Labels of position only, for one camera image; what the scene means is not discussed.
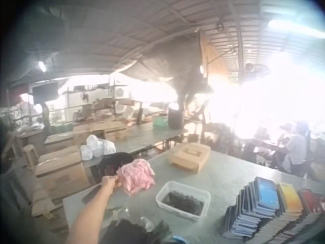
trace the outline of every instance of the hand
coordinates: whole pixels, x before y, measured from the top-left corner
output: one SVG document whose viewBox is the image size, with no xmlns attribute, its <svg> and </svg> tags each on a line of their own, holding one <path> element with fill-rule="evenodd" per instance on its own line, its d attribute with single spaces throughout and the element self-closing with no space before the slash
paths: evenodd
<svg viewBox="0 0 325 244">
<path fill-rule="evenodd" d="M 113 192 L 114 188 L 120 187 L 121 182 L 119 182 L 118 176 L 104 176 L 102 178 L 102 188 L 105 191 L 109 191 L 110 193 Z"/>
</svg>

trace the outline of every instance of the white bag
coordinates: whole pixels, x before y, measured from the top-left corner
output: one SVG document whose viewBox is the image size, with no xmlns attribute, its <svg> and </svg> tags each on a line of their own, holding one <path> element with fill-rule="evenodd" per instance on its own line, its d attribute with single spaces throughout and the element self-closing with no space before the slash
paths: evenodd
<svg viewBox="0 0 325 244">
<path fill-rule="evenodd" d="M 98 141 L 97 148 L 92 150 L 92 154 L 95 158 L 99 158 L 104 154 L 104 144 L 101 141 Z"/>
<path fill-rule="evenodd" d="M 92 159 L 92 150 L 88 146 L 81 146 L 80 147 L 81 152 L 81 159 L 83 161 L 91 160 Z"/>
<path fill-rule="evenodd" d="M 89 135 L 86 139 L 87 146 L 92 150 L 96 150 L 100 147 L 100 143 L 98 141 L 97 136 L 95 135 Z"/>
<path fill-rule="evenodd" d="M 103 140 L 103 139 L 99 139 L 99 140 L 103 143 L 104 155 L 116 153 L 116 148 L 115 148 L 114 142 L 111 142 L 109 140 Z"/>
</svg>

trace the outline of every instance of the pink cloth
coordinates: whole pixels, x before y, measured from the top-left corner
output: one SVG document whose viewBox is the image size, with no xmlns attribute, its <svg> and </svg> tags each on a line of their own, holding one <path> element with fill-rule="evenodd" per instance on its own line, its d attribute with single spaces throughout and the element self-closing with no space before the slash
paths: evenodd
<svg viewBox="0 0 325 244">
<path fill-rule="evenodd" d="M 155 174 L 150 164 L 144 159 L 136 159 L 132 163 L 123 165 L 116 173 L 121 180 L 122 187 L 129 195 L 155 185 L 153 179 Z"/>
</svg>

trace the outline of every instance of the blue book cover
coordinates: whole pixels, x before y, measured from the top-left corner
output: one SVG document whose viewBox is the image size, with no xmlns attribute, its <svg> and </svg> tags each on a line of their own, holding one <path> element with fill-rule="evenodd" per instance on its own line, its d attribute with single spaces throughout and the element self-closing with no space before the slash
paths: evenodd
<svg viewBox="0 0 325 244">
<path fill-rule="evenodd" d="M 279 199 L 276 186 L 273 181 L 256 177 L 258 191 L 258 205 L 279 209 Z"/>
</svg>

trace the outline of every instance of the corrugated metal roof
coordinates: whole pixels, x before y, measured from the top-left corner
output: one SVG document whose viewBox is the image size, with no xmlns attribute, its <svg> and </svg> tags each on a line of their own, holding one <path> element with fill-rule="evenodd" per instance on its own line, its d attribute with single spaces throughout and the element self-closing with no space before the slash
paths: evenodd
<svg viewBox="0 0 325 244">
<path fill-rule="evenodd" d="M 280 51 L 290 53 L 298 64 L 322 68 L 325 63 L 322 39 L 268 28 L 271 19 L 322 20 L 303 0 L 52 0 L 49 10 L 67 23 L 66 45 L 46 61 L 46 73 L 35 67 L 22 80 L 110 73 L 135 60 L 137 50 L 176 33 L 189 34 L 181 31 L 193 32 L 196 26 L 219 53 L 239 45 L 240 32 L 244 64 L 266 64 Z M 223 56 L 230 71 L 238 70 L 237 52 Z"/>
</svg>

